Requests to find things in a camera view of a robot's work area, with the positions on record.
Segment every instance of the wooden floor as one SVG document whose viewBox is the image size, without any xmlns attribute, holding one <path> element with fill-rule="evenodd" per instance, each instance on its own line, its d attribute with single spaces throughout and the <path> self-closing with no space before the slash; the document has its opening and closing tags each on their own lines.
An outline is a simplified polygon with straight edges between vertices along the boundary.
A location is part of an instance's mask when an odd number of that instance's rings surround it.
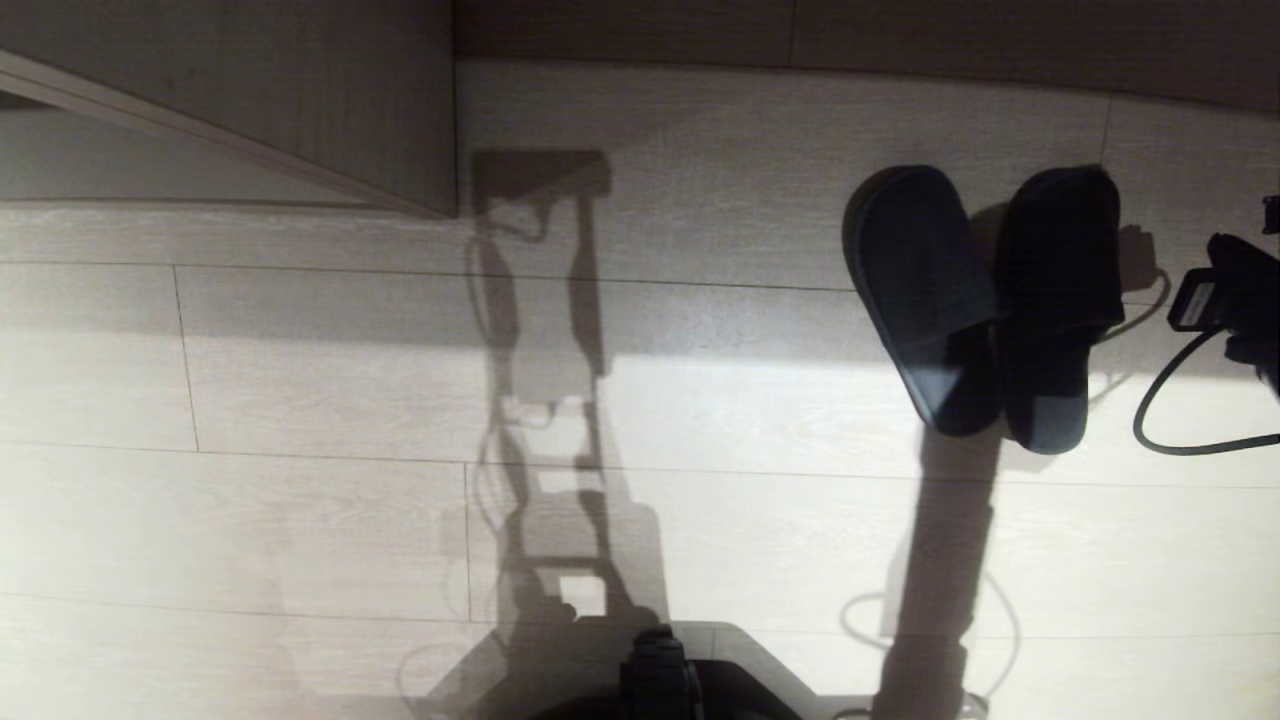
<svg viewBox="0 0 1280 720">
<path fill-rule="evenodd" d="M 456 222 L 0 204 L 0 717 L 527 717 L 657 621 L 829 717 L 922 600 L 918 514 L 973 564 L 991 717 L 1280 715 L 1280 451 L 1129 430 L 1185 340 L 1162 288 L 1213 232 L 1261 241 L 1280 122 L 532 61 L 458 94 Z M 936 164 L 989 234 L 1100 161 L 1135 324 L 1084 442 L 928 437 L 845 274 L 850 192 Z M 1151 418 L 1276 427 L 1220 346 Z"/>
</svg>

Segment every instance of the slipper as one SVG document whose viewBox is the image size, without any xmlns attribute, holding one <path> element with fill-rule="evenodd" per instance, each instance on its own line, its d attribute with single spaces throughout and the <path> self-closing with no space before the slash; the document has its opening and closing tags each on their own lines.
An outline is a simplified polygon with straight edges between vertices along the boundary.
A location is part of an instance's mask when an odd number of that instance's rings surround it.
<svg viewBox="0 0 1280 720">
<path fill-rule="evenodd" d="M 845 263 L 924 423 L 969 436 L 1000 416 L 989 323 L 996 290 L 951 181 L 890 168 L 845 210 Z"/>
<path fill-rule="evenodd" d="M 1005 215 L 996 323 L 1005 418 L 1032 452 L 1066 452 L 1084 437 L 1089 348 L 1124 322 L 1120 193 L 1097 165 L 1027 181 Z"/>
</svg>

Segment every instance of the slide sandal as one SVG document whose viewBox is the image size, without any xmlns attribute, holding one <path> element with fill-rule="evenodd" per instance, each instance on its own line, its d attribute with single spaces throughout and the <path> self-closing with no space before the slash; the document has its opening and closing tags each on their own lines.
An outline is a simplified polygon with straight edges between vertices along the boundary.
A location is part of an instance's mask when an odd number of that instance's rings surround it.
<svg viewBox="0 0 1280 720">
<path fill-rule="evenodd" d="M 845 210 L 845 263 L 925 424 L 969 436 L 1000 416 L 989 322 L 996 291 L 951 181 L 890 168 Z"/>
<path fill-rule="evenodd" d="M 1066 452 L 1084 437 L 1089 348 L 1124 322 L 1120 192 L 1097 165 L 1027 181 L 1000 232 L 996 323 L 1005 418 L 1032 452 Z"/>
</svg>

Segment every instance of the black slipper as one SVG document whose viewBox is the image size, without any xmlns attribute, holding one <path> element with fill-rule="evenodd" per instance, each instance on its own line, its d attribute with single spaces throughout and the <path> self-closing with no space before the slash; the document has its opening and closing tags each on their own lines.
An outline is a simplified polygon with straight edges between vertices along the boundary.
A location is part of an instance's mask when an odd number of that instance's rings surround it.
<svg viewBox="0 0 1280 720">
<path fill-rule="evenodd" d="M 934 168 L 873 176 L 845 210 L 845 263 L 920 419 L 946 436 L 1000 415 L 989 322 L 996 291 L 969 218 Z"/>
<path fill-rule="evenodd" d="M 1084 437 L 1089 348 L 1124 322 L 1119 228 L 1120 193 L 1096 165 L 1039 173 L 1009 205 L 996 356 L 1009 429 L 1033 452 L 1066 452 Z"/>
</svg>

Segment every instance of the black cable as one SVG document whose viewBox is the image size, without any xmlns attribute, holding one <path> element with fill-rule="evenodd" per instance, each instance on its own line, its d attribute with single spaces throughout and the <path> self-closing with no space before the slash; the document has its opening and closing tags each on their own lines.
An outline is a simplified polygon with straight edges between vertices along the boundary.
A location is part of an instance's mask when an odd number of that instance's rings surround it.
<svg viewBox="0 0 1280 720">
<path fill-rule="evenodd" d="M 1216 337 L 1217 333 L 1220 332 L 1222 332 L 1222 328 L 1204 331 L 1201 334 L 1196 336 L 1190 342 L 1187 343 L 1187 347 L 1181 348 L 1181 351 L 1179 351 L 1178 355 L 1174 355 L 1174 359 L 1170 360 L 1169 364 L 1165 365 L 1165 369 L 1161 370 L 1158 375 L 1156 375 L 1155 380 L 1152 380 L 1151 388 L 1147 391 L 1147 395 L 1143 396 L 1142 402 L 1138 404 L 1138 413 L 1133 416 L 1133 436 L 1138 438 L 1138 442 L 1140 442 L 1142 446 L 1146 447 L 1147 450 L 1155 450 L 1156 452 L 1164 452 L 1165 455 L 1185 456 L 1185 455 L 1216 455 L 1219 452 L 1231 452 L 1235 450 L 1248 450 L 1251 447 L 1280 445 L 1280 434 L 1271 434 L 1271 436 L 1257 436 L 1244 439 L 1233 439 L 1228 442 L 1215 442 L 1212 445 L 1192 445 L 1187 447 L 1179 447 L 1172 445 L 1160 445 L 1158 442 L 1155 442 L 1151 438 L 1148 438 L 1147 434 L 1142 432 L 1143 421 L 1147 419 L 1147 409 L 1151 407 L 1151 401 L 1156 398 L 1156 393 L 1165 384 L 1165 380 L 1167 380 L 1169 377 L 1174 374 L 1174 370 L 1176 370 L 1179 365 L 1181 365 L 1188 357 L 1192 356 L 1192 352 L 1199 350 L 1202 345 Z"/>
</svg>

